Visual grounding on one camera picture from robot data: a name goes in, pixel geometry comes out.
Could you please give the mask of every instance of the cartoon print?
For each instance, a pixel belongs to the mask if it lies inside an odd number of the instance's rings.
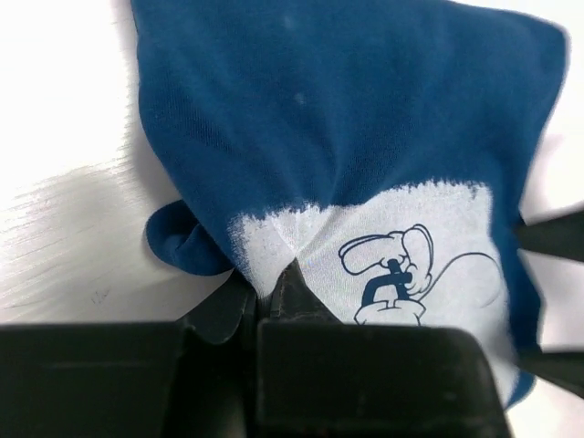
[[[469,271],[479,271],[481,277],[499,278],[501,282],[503,278],[494,258],[484,253],[460,254],[434,275],[434,244],[422,224],[406,231],[358,237],[340,248],[339,257],[344,270],[352,276],[361,276],[374,267],[387,271],[370,279],[364,287],[354,317],[358,324],[421,325],[422,317],[431,310],[431,302],[439,300],[448,300],[463,312],[469,307],[484,308],[499,295],[498,285],[493,285],[491,297],[481,302],[477,298],[480,294],[465,295],[466,291],[460,290],[466,286],[461,281],[468,278]]]

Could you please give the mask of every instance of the folded fabric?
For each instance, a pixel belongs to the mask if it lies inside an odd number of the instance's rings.
[[[261,298],[297,260],[342,321],[464,329],[525,396],[540,299],[513,228],[561,29],[443,0],[132,7],[141,122],[182,196],[147,224],[161,260]]]

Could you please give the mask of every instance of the blue and white garment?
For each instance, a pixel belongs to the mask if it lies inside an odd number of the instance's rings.
[[[142,125],[183,198],[147,225],[161,260],[268,297],[297,259],[337,318],[465,329],[525,396],[540,299],[513,228],[563,30],[445,0],[132,5]]]

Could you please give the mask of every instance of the white table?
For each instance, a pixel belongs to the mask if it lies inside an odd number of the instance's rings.
[[[466,3],[525,11],[569,30],[568,81],[523,212],[533,220],[578,204],[578,2]],[[135,42],[127,0],[0,3],[0,322],[178,318],[227,278],[184,275],[144,244],[148,216],[178,196],[141,130]],[[583,346],[584,266],[539,255],[527,262],[547,301],[543,345]],[[518,438],[584,436],[584,401],[542,381],[509,417]]]

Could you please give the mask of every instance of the blue fabric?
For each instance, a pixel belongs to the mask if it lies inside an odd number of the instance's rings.
[[[240,214],[480,182],[494,194],[514,342],[537,348],[540,300],[512,229],[564,75],[560,29],[442,0],[132,7],[141,122],[182,196],[148,222],[156,256],[215,275],[243,263],[229,233]]]

